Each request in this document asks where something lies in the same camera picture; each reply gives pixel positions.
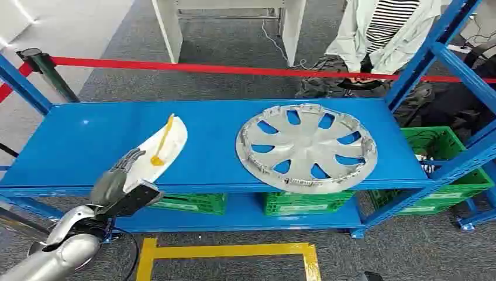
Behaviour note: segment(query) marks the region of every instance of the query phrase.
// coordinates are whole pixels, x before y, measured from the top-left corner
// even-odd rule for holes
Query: black cable
[[[17,152],[15,152],[10,147],[4,145],[1,142],[0,142],[0,149],[2,149],[3,151],[5,151],[6,153],[10,154],[12,157],[17,158],[17,156],[19,156],[19,154]]]
[[[129,236],[131,236],[131,238],[133,239],[133,243],[135,245],[135,260],[133,261],[133,265],[131,266],[131,270],[129,271],[128,275],[124,279],[122,279],[122,281],[128,281],[129,278],[131,277],[131,275],[133,275],[133,272],[135,271],[136,265],[138,263],[138,258],[139,258],[138,242],[136,241],[136,238],[134,237],[134,235],[132,235],[129,231],[125,231],[124,229],[121,229],[118,227],[114,227],[114,229],[118,230],[120,232],[124,232],[124,233],[128,234]]]
[[[469,43],[469,41],[470,41],[470,39],[472,39],[472,38],[474,38],[474,43],[475,44],[483,44],[483,43],[487,43],[494,35],[496,35],[496,31],[492,32],[491,35],[489,35],[489,36],[485,36],[485,35],[479,34],[479,32],[482,30],[482,27],[477,22],[477,17],[476,16],[474,17],[474,23],[477,25],[478,31],[476,32],[475,35],[472,35],[467,40],[465,40],[465,44],[463,46],[467,46],[468,43]],[[485,38],[487,40],[485,42],[482,42],[481,43],[481,42],[478,42],[477,41],[477,37],[482,37],[482,38]]]

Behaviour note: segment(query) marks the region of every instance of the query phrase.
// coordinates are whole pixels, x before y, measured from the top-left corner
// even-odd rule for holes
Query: yellow floor marking
[[[157,238],[145,238],[141,248],[140,262],[136,272],[136,281],[150,281],[153,270],[154,252],[157,245]]]
[[[315,246],[308,243],[156,247],[157,238],[145,238],[136,281],[149,281],[154,259],[215,258],[226,256],[296,255],[304,258],[307,281],[321,281]]]
[[[317,260],[315,245],[308,245],[303,253],[303,262],[305,263],[306,281],[321,281],[321,270]]]

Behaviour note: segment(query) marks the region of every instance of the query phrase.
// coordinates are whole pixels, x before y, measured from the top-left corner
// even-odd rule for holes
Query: robotic arm
[[[86,265],[112,233],[115,218],[133,215],[158,201],[162,194],[146,181],[125,188],[127,173],[145,151],[129,151],[93,187],[90,203],[67,212],[47,241],[0,281],[59,281]]]

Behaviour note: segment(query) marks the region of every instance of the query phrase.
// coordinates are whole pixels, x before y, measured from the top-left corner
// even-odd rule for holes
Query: silver hubcap
[[[349,189],[377,163],[376,144],[356,118],[316,104],[266,109],[241,128],[236,151],[261,181],[304,194]]]

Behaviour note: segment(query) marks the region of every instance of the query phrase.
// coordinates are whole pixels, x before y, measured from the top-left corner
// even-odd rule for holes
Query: red rope barrier
[[[33,72],[27,63],[23,63],[18,70],[24,77],[29,76],[31,72]],[[4,101],[4,99],[6,99],[11,93],[12,88],[7,83],[2,84],[0,86],[0,102]]]
[[[86,66],[107,67],[144,70],[172,70],[198,73],[224,73],[224,74],[250,74],[265,76],[285,77],[326,77],[326,78],[375,78],[396,80],[398,75],[370,74],[370,73],[338,73],[327,71],[289,70],[276,68],[242,67],[242,66],[209,66],[204,64],[173,64],[159,63],[153,61],[131,61],[131,60],[101,60],[101,59],[77,59],[73,57],[51,57],[60,66]],[[429,82],[460,82],[457,77],[451,76],[424,76],[423,81]],[[483,78],[486,83],[496,84],[496,78]]]

